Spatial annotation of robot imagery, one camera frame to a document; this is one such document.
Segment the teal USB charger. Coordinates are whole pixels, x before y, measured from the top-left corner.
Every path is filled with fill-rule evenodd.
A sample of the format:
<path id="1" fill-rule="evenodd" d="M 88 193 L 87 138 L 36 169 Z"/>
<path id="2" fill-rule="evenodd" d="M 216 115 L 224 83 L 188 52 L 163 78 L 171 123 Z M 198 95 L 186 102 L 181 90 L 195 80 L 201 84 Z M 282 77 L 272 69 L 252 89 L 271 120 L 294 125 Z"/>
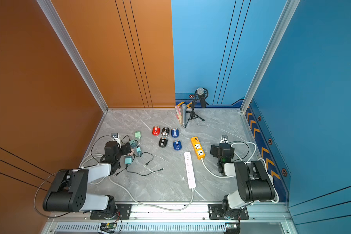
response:
<path id="1" fill-rule="evenodd" d="M 131 148 L 135 148 L 138 146 L 138 140 L 134 139 L 129 141 Z"/>

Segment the yellow power strip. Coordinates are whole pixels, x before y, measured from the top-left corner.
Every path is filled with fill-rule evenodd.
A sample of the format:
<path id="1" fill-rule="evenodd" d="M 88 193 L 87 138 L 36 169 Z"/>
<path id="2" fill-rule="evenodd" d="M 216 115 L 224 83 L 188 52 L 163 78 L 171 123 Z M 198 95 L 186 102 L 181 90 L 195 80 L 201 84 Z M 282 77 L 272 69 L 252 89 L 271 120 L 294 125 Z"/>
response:
<path id="1" fill-rule="evenodd" d="M 202 160 L 203 158 L 205 158 L 205 152 L 202 148 L 202 145 L 198 137 L 192 137 L 191 143 L 192 143 L 192 146 L 194 147 L 198 160 Z"/>

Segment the green USB charger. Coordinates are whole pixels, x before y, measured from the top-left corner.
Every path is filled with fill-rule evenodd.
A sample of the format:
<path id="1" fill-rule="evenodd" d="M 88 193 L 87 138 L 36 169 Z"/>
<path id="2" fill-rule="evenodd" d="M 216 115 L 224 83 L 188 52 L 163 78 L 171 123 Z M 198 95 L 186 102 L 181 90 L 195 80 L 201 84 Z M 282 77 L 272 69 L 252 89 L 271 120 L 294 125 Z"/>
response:
<path id="1" fill-rule="evenodd" d="M 141 132 L 140 131 L 136 131 L 135 132 L 135 138 L 137 138 L 137 139 L 141 138 Z"/>

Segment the red electric shaver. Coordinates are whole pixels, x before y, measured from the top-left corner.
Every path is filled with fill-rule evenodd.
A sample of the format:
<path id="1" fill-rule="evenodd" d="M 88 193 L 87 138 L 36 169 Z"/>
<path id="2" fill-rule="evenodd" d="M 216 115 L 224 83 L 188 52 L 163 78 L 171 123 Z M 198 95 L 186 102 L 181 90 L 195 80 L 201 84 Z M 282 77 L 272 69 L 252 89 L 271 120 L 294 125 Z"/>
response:
<path id="1" fill-rule="evenodd" d="M 152 134 L 154 136 L 158 136 L 158 135 L 160 135 L 160 133 L 161 133 L 161 128 L 159 126 L 154 126 L 152 129 Z"/>

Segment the blue electric shaver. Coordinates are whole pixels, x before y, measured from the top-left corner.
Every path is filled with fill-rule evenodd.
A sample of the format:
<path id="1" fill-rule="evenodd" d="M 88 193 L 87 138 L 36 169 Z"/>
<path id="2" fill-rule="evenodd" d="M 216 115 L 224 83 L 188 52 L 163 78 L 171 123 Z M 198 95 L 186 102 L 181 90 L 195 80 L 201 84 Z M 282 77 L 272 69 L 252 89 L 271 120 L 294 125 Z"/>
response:
<path id="1" fill-rule="evenodd" d="M 181 142 L 180 142 L 180 140 L 174 140 L 173 141 L 173 148 L 174 148 L 174 150 L 176 150 L 176 151 L 179 151 L 179 150 L 181 150 L 182 149 L 182 145 L 181 145 Z"/>
<path id="2" fill-rule="evenodd" d="M 179 130 L 177 128 L 172 128 L 171 129 L 171 136 L 173 138 L 178 138 L 179 137 Z"/>

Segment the white power strip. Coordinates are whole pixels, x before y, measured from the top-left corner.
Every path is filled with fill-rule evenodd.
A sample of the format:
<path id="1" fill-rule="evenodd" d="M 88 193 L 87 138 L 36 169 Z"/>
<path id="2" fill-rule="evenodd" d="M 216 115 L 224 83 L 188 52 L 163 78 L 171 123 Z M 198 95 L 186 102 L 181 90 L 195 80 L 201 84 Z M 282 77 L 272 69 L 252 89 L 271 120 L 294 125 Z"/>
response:
<path id="1" fill-rule="evenodd" d="M 191 153 L 185 152 L 184 159 L 185 159 L 188 187 L 189 189 L 193 190 L 196 188 L 196 180 L 195 180 L 194 168 L 192 164 Z"/>

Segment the black electric shaver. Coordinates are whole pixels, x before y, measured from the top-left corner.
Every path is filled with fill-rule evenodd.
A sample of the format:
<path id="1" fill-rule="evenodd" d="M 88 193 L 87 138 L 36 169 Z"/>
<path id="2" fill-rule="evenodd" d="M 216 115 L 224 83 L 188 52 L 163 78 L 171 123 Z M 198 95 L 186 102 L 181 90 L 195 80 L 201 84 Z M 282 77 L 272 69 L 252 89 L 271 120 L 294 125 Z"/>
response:
<path id="1" fill-rule="evenodd" d="M 168 139 L 166 137 L 161 137 L 159 140 L 159 147 L 165 148 L 167 146 Z"/>
<path id="2" fill-rule="evenodd" d="M 168 137 L 170 134 L 170 129 L 169 127 L 164 127 L 161 131 L 161 136 L 162 137 Z"/>

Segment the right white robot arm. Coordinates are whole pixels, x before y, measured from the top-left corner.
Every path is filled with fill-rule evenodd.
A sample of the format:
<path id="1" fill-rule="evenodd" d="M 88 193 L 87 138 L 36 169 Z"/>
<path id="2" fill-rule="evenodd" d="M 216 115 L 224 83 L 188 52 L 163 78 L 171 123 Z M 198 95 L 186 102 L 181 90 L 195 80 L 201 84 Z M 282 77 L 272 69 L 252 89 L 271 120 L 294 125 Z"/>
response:
<path id="1" fill-rule="evenodd" d="M 220 178 L 234 178 L 238 189 L 224 196 L 221 204 L 209 204 L 211 220 L 248 220 L 247 207 L 254 202 L 279 202 L 274 179 L 267 173 L 263 159 L 233 161 L 235 150 L 232 144 L 221 142 L 212 145 L 210 154 L 218 159 Z"/>

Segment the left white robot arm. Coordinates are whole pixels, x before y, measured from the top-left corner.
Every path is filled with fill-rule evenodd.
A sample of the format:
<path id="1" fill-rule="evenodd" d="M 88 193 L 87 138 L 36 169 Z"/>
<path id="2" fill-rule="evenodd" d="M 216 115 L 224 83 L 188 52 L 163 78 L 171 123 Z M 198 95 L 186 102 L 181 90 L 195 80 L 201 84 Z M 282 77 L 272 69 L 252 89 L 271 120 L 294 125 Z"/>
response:
<path id="1" fill-rule="evenodd" d="M 130 143 L 111 140 L 105 144 L 104 155 L 98 164 L 78 169 L 64 169 L 55 178 L 43 201 L 47 212 L 92 212 L 91 218 L 118 218 L 119 209 L 113 196 L 87 192 L 88 184 L 105 179 L 121 167 L 120 159 L 131 151 Z"/>

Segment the grey handheld microphone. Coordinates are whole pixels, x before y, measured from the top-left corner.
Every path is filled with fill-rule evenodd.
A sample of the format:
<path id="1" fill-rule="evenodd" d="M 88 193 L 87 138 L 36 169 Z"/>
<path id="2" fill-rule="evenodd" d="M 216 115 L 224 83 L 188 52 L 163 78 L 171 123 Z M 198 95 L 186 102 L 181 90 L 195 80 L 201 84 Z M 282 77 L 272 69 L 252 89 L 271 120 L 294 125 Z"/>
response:
<path id="1" fill-rule="evenodd" d="M 186 114 L 187 114 L 187 105 L 186 104 L 182 104 L 181 105 L 181 125 L 183 128 L 186 128 L 187 124 L 186 124 Z"/>

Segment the black microphone on tripod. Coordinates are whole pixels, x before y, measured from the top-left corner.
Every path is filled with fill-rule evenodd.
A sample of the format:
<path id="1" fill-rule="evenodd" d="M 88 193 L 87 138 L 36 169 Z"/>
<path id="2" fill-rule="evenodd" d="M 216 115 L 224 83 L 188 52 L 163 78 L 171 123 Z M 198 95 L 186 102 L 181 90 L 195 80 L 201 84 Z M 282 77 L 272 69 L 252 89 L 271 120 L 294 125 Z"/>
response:
<path id="1" fill-rule="evenodd" d="M 187 111 L 187 113 L 190 114 L 190 117 L 187 120 L 187 124 L 189 121 L 195 120 L 195 119 L 201 119 L 202 121 L 205 121 L 205 119 L 203 119 L 202 117 L 200 117 L 199 115 L 196 114 L 195 107 L 196 107 L 197 102 L 199 101 L 201 108 L 206 108 L 206 106 L 207 106 L 206 99 L 207 99 L 208 95 L 209 95 L 208 90 L 203 88 L 203 87 L 200 87 L 195 91 L 194 99 L 191 103 L 191 111 Z"/>

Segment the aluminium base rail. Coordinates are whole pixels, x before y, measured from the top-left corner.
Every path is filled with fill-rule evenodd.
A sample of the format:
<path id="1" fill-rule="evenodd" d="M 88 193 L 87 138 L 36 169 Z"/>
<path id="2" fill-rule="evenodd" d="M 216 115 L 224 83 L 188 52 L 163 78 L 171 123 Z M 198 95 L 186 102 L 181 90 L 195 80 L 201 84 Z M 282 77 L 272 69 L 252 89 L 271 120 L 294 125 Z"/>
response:
<path id="1" fill-rule="evenodd" d="M 46 222 L 43 234 L 102 234 L 108 224 L 113 234 L 296 234 L 297 230 L 284 203 L 255 203 L 244 208 L 240 217 L 224 219 L 217 213 L 217 202 L 162 202 L 169 211 L 156 209 L 155 203 L 139 205 L 118 202 L 120 217 L 103 219 L 91 213 L 71 213 Z"/>

